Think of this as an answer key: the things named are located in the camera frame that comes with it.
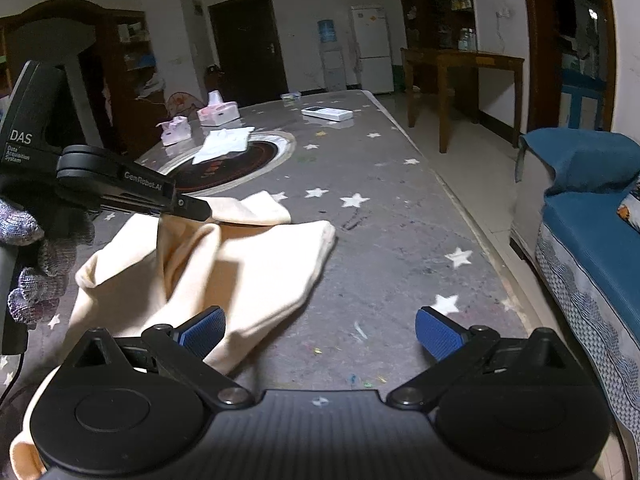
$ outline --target glass jar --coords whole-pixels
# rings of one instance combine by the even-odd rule
[[[458,49],[466,50],[468,52],[476,52],[478,50],[478,46],[476,44],[476,32],[472,28],[462,28],[460,30]]]

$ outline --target black handheld device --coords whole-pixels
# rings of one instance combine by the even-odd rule
[[[168,213],[198,221],[210,216],[203,200],[179,194],[174,181],[96,146],[65,146],[61,131],[71,123],[60,110],[66,85],[62,70],[28,61],[0,123],[0,197],[23,203],[52,194],[85,210],[111,209],[150,215]],[[55,226],[43,226],[45,232]],[[20,251],[0,244],[0,298],[6,302],[22,267]],[[0,354],[26,350],[28,327],[0,306]]]
[[[386,401],[375,390],[256,400],[202,362],[223,318],[212,307],[139,338],[87,331],[31,416],[44,478],[596,478],[609,411],[551,329],[500,338],[423,307],[415,331],[436,364]]]

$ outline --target sofa armrest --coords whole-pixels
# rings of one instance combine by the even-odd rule
[[[543,128],[522,136],[520,142],[518,174],[527,148],[552,168],[553,183],[546,194],[616,190],[640,171],[640,146],[622,134]]]
[[[521,165],[522,177],[517,187],[511,239],[518,244],[529,261],[535,263],[545,191],[554,182],[554,170],[530,150],[525,150]]]

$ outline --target blue gripper pad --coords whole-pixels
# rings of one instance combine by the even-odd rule
[[[442,361],[468,341],[468,331],[430,306],[415,315],[415,336],[436,361]]]
[[[222,341],[225,325],[225,311],[212,306],[176,328],[174,340],[199,359],[204,359]]]

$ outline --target black round mat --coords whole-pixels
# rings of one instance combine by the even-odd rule
[[[277,154],[278,147],[272,142],[251,140],[245,152],[219,156],[200,164],[192,164],[190,158],[168,176],[175,179],[176,191],[195,193],[227,184],[260,170]]]

